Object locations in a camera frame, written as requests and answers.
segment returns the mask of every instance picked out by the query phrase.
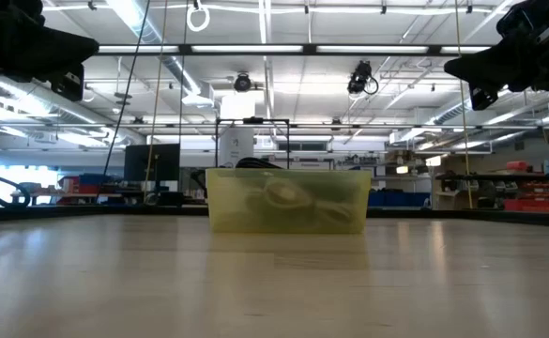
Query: cable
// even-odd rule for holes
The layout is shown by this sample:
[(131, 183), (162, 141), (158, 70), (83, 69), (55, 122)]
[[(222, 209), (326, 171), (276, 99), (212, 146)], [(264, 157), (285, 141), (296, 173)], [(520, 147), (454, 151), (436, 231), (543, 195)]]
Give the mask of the cable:
[[(168, 7), (168, 1), (169, 0), (165, 0), (165, 6)], [(167, 10), (164, 10), (163, 11), (163, 28), (161, 29), (162, 32), (165, 32), (165, 28), (167, 26), (167, 23), (168, 23), (168, 11)], [(163, 57), (163, 46), (165, 44), (165, 38), (163, 38), (161, 40), (161, 48), (160, 48), (160, 59)], [(153, 140), (154, 140), (154, 137), (153, 137), (153, 134), (155, 133), (155, 122), (157, 120), (157, 117), (158, 117), (158, 104), (159, 104), (159, 101), (160, 101), (160, 84), (161, 84), (161, 67), (163, 66), (163, 62), (160, 62), (160, 65), (158, 67), (158, 84), (157, 84), (157, 90), (155, 91), (155, 105), (154, 105), (154, 108), (153, 108), (153, 123), (151, 124), (151, 142), (149, 143), (149, 161), (147, 161), (147, 165), (146, 165), (146, 176), (145, 176), (145, 195), (143, 197), (143, 201), (145, 202), (147, 199), (147, 186), (148, 186), (148, 182), (149, 182), (149, 175), (151, 174), (151, 162), (153, 160)]]
[[(202, 30), (207, 28), (207, 26), (209, 25), (209, 22), (211, 21), (211, 17), (209, 16), (209, 9), (207, 8), (207, 6), (203, 6), (201, 4), (201, 0), (195, 0), (195, 1), (197, 4), (197, 8), (192, 8), (191, 10), (187, 10), (187, 26), (193, 32), (201, 32)], [(194, 23), (192, 23), (192, 13), (198, 12), (198, 11), (204, 12), (206, 15), (206, 19), (200, 26), (197, 27), (196, 25), (194, 25)]]
[[(458, 11), (458, 0), (454, 0), (455, 2), (455, 31), (457, 33), (458, 38), (458, 55), (462, 57), (462, 38), (460, 36), (460, 14)], [(470, 158), (468, 156), (468, 131), (465, 128), (465, 95), (464, 95), (464, 82), (460, 79), (460, 93), (462, 94), (462, 124), (464, 127), (464, 146), (465, 146), (465, 173), (469, 176), (470, 175)], [(470, 188), (470, 181), (466, 181), (465, 185), (468, 187), (468, 202), (470, 204), (470, 208), (473, 208), (472, 204), (472, 188)]]
[[(368, 84), (371, 84), (372, 82), (376, 84), (376, 90), (374, 92), (369, 92), (368, 90), (366, 90), (366, 87), (368, 86)], [(370, 74), (370, 81), (368, 82), (368, 84), (366, 84), (366, 86), (364, 87), (364, 93), (370, 96), (378, 93), (378, 89), (380, 89), (380, 85), (378, 84), (378, 81), (376, 81), (376, 79), (372, 76), (372, 74)]]
[[(122, 109), (120, 109), (120, 116), (117, 119), (117, 124), (115, 125), (114, 139), (112, 140), (109, 146), (109, 151), (107, 152), (107, 161), (105, 161), (105, 168), (103, 169), (103, 177), (107, 176), (107, 169), (109, 168), (109, 160), (112, 158), (112, 153), (114, 152), (115, 138), (117, 137), (117, 132), (120, 130), (120, 125), (122, 124), (122, 116), (124, 116), (124, 109), (126, 108), (126, 103), (128, 101), (128, 96), (130, 93), (130, 84), (132, 83), (132, 76), (134, 75), (136, 60), (139, 57), (139, 49), (141, 48), (141, 43), (143, 42), (143, 33), (145, 32), (146, 20), (149, 16), (150, 5), (151, 5), (151, 0), (147, 0), (146, 8), (145, 8), (145, 16), (143, 17), (143, 26), (141, 27), (141, 32), (139, 33), (139, 39), (136, 42), (136, 51), (134, 52), (134, 57), (132, 58), (132, 66), (130, 67), (128, 83), (126, 85), (126, 93), (124, 95), (124, 99), (122, 99)], [(104, 183), (103, 180), (101, 181), (101, 184), (99, 185), (99, 190), (97, 191), (97, 202), (99, 201), (101, 189), (103, 188), (103, 183)]]

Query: black monitor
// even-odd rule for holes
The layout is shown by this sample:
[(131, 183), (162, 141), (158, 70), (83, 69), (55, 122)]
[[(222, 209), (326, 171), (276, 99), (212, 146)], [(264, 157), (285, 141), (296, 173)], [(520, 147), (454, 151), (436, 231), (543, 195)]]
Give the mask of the black monitor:
[[(127, 146), (124, 159), (124, 179), (144, 181), (149, 163), (150, 146)], [(178, 181), (180, 145), (153, 145), (150, 181)]]

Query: translucent plastic container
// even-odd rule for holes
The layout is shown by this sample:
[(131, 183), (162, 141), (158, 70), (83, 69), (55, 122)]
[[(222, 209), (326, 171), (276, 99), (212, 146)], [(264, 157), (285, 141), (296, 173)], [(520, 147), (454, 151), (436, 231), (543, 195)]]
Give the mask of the translucent plastic container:
[(371, 173), (208, 169), (214, 232), (357, 234), (366, 223)]

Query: window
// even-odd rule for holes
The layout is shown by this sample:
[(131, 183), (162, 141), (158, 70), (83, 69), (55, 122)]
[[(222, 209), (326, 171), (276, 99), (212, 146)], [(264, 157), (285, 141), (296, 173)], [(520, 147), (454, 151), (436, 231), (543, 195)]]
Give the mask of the window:
[[(23, 165), (0, 165), (0, 177), (8, 179), (14, 183), (32, 182), (40, 183), (43, 188), (49, 185), (57, 184), (57, 172), (49, 170), (46, 166), (23, 166)], [(13, 186), (0, 181), (0, 198), (5, 201), (11, 201), (11, 194), (15, 191)], [(38, 204), (51, 203), (50, 196), (40, 196)]]

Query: security camera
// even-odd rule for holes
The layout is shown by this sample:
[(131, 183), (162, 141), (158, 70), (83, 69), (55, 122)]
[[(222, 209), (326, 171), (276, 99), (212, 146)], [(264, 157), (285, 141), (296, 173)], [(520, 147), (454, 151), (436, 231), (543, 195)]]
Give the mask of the security camera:
[(252, 89), (252, 80), (249, 78), (249, 74), (242, 72), (239, 73), (235, 81), (235, 90), (239, 93), (246, 93)]

